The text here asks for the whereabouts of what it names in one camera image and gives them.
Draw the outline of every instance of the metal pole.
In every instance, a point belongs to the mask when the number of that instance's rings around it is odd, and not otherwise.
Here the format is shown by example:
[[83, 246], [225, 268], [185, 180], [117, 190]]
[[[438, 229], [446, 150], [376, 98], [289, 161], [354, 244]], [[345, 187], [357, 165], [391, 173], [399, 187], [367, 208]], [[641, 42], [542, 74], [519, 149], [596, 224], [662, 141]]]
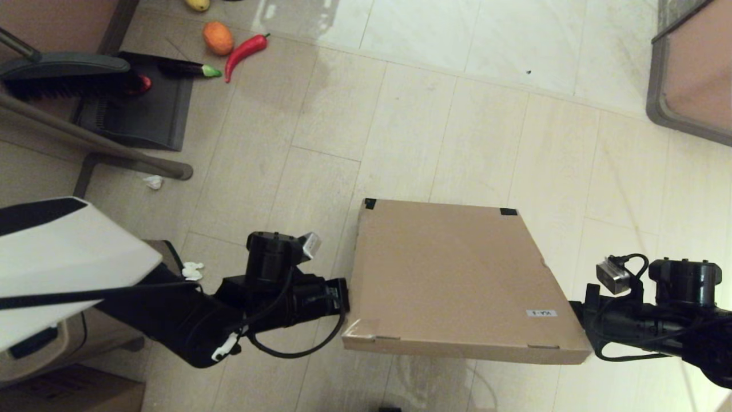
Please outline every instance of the metal pole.
[[119, 158], [115, 166], [134, 170], [142, 169], [145, 172], [156, 172], [162, 176], [172, 177], [178, 180], [188, 180], [193, 176], [193, 168], [189, 164], [144, 155], [137, 150], [122, 146], [87, 129], [80, 128], [71, 122], [59, 119], [2, 92], [0, 92], [0, 106], [71, 135], [81, 141], [90, 143], [95, 147], [99, 147], [100, 152], [105, 152]]

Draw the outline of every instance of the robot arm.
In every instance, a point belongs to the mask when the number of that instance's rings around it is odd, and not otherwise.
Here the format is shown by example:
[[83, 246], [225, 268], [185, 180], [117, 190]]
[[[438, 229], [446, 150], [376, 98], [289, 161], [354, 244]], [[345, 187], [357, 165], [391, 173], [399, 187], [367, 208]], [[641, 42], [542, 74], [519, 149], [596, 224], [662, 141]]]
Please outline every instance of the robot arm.
[[[0, 309], [8, 309], [0, 310], [0, 347], [96, 304], [194, 367], [239, 353], [242, 337], [273, 356], [306, 356], [336, 336], [349, 309], [345, 279], [326, 280], [297, 267], [318, 246], [312, 233], [295, 238], [254, 232], [247, 239], [246, 273], [223, 279], [207, 295], [80, 199], [0, 209], [0, 263], [6, 268], [0, 275], [7, 277]], [[256, 339], [260, 332], [334, 314], [340, 316], [334, 331], [305, 352], [280, 353]]]
[[[162, 343], [194, 367], [210, 367], [229, 353], [236, 355], [244, 336], [274, 356], [306, 356], [335, 337], [348, 311], [345, 279], [327, 281], [297, 268], [312, 257], [314, 244], [314, 235], [295, 238], [254, 232], [247, 239], [246, 274], [223, 279], [214, 295], [170, 288], [108, 298], [96, 307]], [[140, 285], [174, 282], [183, 281], [159, 267]], [[257, 333], [333, 314], [340, 316], [334, 333], [303, 353], [279, 353], [256, 340]]]
[[[625, 268], [635, 257], [644, 260], [637, 274]], [[646, 269], [657, 283], [656, 305], [643, 302], [641, 276]], [[598, 358], [636, 361], [678, 356], [715, 384], [732, 389], [732, 312], [714, 303], [714, 287], [722, 281], [719, 266], [668, 258], [649, 264], [641, 254], [610, 256], [597, 265], [597, 278], [613, 294], [630, 290], [612, 298], [601, 296], [598, 284], [588, 284], [584, 303], [570, 301]], [[655, 354], [608, 358], [602, 349], [610, 342]]]

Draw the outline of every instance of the label sticker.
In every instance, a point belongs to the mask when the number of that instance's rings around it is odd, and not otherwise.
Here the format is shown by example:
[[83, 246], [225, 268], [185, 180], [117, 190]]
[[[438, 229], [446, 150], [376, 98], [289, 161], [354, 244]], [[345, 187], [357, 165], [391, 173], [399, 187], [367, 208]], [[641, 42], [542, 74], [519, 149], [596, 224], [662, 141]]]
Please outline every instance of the label sticker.
[[556, 311], [553, 310], [527, 310], [529, 317], [555, 317]]

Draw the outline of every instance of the broom handle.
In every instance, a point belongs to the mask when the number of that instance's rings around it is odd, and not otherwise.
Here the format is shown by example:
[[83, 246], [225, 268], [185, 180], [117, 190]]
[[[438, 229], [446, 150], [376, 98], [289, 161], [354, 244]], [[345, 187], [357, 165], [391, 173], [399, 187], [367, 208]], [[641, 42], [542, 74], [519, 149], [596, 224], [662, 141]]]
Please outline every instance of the broom handle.
[[41, 60], [41, 52], [32, 48], [21, 39], [13, 36], [8, 31], [0, 27], [0, 43], [5, 44], [11, 49], [17, 51], [21, 56], [30, 60], [31, 62], [39, 62]]

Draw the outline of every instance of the flat cardboard box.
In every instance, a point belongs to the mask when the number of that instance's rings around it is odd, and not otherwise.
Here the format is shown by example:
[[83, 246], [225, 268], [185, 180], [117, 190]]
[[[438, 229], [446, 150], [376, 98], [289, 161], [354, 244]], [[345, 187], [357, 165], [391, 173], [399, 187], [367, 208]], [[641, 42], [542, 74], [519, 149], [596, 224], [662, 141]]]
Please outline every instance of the flat cardboard box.
[[13, 412], [140, 412], [145, 384], [73, 366], [0, 391], [0, 410]]
[[366, 199], [350, 296], [346, 349], [528, 364], [592, 352], [513, 209]]

